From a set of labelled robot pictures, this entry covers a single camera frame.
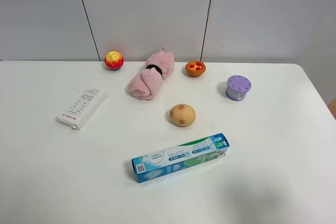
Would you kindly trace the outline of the purple lidded round container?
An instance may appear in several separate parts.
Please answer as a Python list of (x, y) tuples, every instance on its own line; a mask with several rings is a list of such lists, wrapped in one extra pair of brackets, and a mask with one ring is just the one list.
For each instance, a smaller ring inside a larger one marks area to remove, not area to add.
[(233, 75), (227, 79), (225, 94), (233, 101), (242, 101), (251, 89), (251, 82), (244, 76)]

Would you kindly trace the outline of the blue green toothpaste box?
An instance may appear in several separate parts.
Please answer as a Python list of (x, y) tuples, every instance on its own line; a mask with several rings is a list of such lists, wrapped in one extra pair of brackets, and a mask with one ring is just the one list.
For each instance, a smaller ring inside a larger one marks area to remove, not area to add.
[(230, 144), (223, 133), (132, 159), (138, 183), (190, 168), (226, 155)]

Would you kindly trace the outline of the rolled pink towel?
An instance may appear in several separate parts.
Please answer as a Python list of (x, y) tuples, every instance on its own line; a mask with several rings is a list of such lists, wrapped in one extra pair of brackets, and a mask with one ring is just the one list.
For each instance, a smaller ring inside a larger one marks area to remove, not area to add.
[(131, 80), (128, 89), (137, 99), (152, 100), (160, 91), (163, 81), (174, 71), (174, 56), (165, 47), (147, 59), (144, 69)]

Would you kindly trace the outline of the toy bread bun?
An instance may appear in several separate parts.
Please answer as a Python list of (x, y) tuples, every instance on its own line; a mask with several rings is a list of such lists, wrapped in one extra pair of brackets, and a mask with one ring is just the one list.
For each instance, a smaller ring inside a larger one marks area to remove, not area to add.
[(187, 127), (194, 123), (196, 119), (195, 110), (188, 104), (177, 104), (171, 108), (170, 120), (175, 125)]

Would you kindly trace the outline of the red yellow toy ball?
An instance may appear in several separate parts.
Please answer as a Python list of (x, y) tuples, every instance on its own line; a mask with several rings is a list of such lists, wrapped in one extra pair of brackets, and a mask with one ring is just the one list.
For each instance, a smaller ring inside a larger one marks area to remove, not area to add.
[(124, 57), (118, 51), (110, 51), (105, 55), (104, 62), (110, 70), (117, 71), (122, 68)]

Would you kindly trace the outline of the white cardboard box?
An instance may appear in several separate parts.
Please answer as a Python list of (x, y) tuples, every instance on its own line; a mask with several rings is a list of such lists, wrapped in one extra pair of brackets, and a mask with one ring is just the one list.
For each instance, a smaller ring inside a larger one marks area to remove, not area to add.
[(65, 112), (56, 116), (55, 120), (74, 130), (81, 130), (106, 98), (106, 90), (86, 87)]

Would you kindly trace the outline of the toy fruit tart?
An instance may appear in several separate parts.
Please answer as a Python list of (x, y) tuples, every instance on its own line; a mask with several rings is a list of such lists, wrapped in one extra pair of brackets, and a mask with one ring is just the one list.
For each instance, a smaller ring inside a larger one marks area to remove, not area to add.
[(192, 77), (200, 77), (206, 71), (206, 66), (201, 61), (190, 61), (186, 64), (185, 70)]

